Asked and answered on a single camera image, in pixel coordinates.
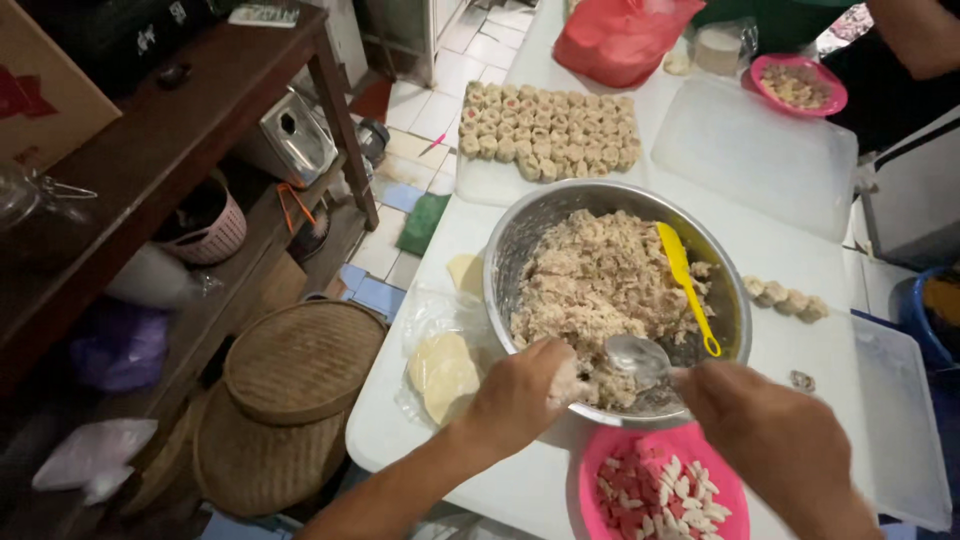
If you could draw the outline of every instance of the pink plastic bowl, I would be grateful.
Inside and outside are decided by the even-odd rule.
[[[824,103],[824,105],[819,109],[799,109],[783,103],[777,96],[767,90],[767,88],[760,83],[760,79],[763,77],[763,69],[770,64],[783,64],[791,66],[803,65],[813,68],[817,72],[817,77],[830,86],[830,96],[827,98],[827,102]],[[834,75],[829,69],[823,67],[821,64],[800,55],[763,55],[754,60],[754,63],[751,64],[750,78],[753,80],[754,86],[756,86],[756,91],[760,92],[761,95],[769,99],[770,102],[773,103],[774,107],[793,114],[802,114],[804,116],[830,116],[831,114],[840,112],[840,110],[847,106],[847,89],[843,86],[843,83],[840,82],[840,79],[837,79],[836,75]]]
[[[659,431],[622,430],[607,426],[597,428],[587,442],[580,461],[579,478],[580,513],[592,540],[613,539],[600,515],[596,483],[600,466],[613,451],[633,445],[638,439],[646,441],[648,448],[663,450],[663,457],[653,459],[658,465],[669,462],[672,455],[678,457],[684,466],[699,460],[710,471],[710,481],[720,490],[714,500],[732,512],[727,521],[717,524],[716,533],[724,540],[749,540],[750,515],[740,478],[704,439],[698,424]]]

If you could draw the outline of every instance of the ground meat mixture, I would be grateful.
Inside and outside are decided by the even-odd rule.
[[[710,265],[694,262],[690,275],[704,313]],[[697,331],[684,290],[673,279],[656,222],[625,212],[593,217],[585,209],[547,230],[524,267],[520,305],[511,320],[519,346],[558,336],[577,351],[581,379],[591,386],[589,405],[624,409],[636,400],[632,375],[611,368],[604,341],[631,333],[676,343]]]

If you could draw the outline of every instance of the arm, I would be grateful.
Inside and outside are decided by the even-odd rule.
[[[675,379],[710,445],[801,540],[883,540],[829,407],[731,362]]]
[[[937,0],[868,0],[883,40],[914,79],[960,68],[960,19]]]
[[[453,488],[523,450],[563,414],[576,396],[557,395],[552,383],[575,359],[572,348],[550,338],[500,360],[463,416],[335,500],[296,540],[401,538]]]

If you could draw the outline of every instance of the metal spoon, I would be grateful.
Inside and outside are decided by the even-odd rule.
[[[663,347],[646,337],[615,335],[604,342],[611,367],[634,374],[637,388],[651,388],[667,374],[670,358]]]

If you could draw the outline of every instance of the metal bowl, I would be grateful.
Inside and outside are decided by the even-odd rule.
[[[517,352],[510,320],[519,303],[523,266],[546,230],[578,209],[588,209],[595,216],[624,210],[676,229],[690,262],[701,260],[715,265],[710,272],[713,285],[706,300],[716,313],[709,321],[723,349],[722,358],[747,363],[753,335],[750,303],[740,275],[720,243],[696,219],[662,197],[633,185],[602,179],[567,180],[531,193],[507,209],[493,229],[484,256],[484,301],[493,331],[509,354]],[[660,344],[675,366],[688,367],[709,357],[698,332],[689,335],[680,346],[674,345],[672,339],[660,340]],[[601,424],[647,430],[672,428],[692,420],[666,380],[641,392],[629,410],[607,411],[583,403],[570,408]]]

